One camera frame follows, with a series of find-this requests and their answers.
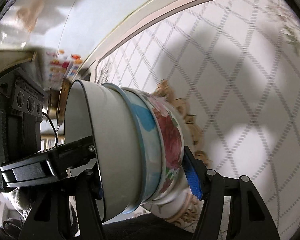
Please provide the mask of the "white bowl dark rim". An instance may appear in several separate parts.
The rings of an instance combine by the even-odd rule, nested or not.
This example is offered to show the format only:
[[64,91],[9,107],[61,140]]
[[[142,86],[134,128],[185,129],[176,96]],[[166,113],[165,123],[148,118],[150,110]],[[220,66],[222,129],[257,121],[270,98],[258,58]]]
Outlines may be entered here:
[[95,158],[71,172],[76,176],[97,166],[103,196],[96,203],[102,221],[134,211],[143,194],[145,173],[141,134],[124,97],[111,88],[76,80],[66,102],[64,135],[67,143],[94,137]]

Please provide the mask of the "white bowl red flowers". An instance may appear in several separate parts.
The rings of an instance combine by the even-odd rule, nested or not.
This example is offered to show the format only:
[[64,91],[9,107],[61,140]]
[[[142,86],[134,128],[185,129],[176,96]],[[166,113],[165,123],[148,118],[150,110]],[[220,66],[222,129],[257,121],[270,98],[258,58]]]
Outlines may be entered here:
[[123,91],[142,134],[146,184],[141,205],[170,203],[188,187],[181,168],[185,131],[182,118],[162,98],[132,88]]

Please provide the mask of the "white bowl blue pattern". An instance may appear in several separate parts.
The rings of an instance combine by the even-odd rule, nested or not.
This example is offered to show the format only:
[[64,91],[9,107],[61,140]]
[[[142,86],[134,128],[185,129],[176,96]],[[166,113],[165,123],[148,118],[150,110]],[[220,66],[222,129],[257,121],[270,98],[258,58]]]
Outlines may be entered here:
[[130,211],[136,210],[141,204],[150,201],[159,191],[163,168],[161,139],[154,116],[136,91],[130,88],[120,88],[113,83],[104,83],[104,87],[118,92],[132,114],[142,161],[142,187],[138,200]]

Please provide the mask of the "oval floral placemat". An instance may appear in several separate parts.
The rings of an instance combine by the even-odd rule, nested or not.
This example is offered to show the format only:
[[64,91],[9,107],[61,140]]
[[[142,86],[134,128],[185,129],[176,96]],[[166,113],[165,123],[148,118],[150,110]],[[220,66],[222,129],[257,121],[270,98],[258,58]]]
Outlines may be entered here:
[[[190,113],[188,101],[185,98],[176,97],[167,80],[162,80],[157,85],[153,95],[166,101],[166,106],[180,122],[185,145],[190,147],[195,158],[209,166],[210,161],[203,151],[203,130],[196,124],[196,116]],[[197,200],[191,193],[185,174],[180,171],[177,182],[162,201],[158,204],[144,205],[143,208],[181,229],[194,232],[202,206],[203,202]]]

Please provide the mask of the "diamond pattern table cloth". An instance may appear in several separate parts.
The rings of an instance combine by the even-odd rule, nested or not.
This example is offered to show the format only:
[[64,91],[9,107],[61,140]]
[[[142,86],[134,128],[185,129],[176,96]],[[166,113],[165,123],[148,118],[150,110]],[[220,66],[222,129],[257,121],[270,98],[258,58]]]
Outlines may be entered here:
[[284,0],[214,0],[143,30],[93,81],[175,98],[199,155],[249,176],[282,239],[300,227],[300,22]]

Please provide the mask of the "colourful wall stickers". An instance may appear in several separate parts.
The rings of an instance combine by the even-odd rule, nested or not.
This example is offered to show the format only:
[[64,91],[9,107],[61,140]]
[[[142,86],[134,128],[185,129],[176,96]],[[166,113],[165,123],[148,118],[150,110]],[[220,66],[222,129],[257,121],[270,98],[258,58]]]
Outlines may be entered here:
[[83,63],[81,55],[47,50],[43,57],[43,88],[60,90],[63,79],[72,81]]

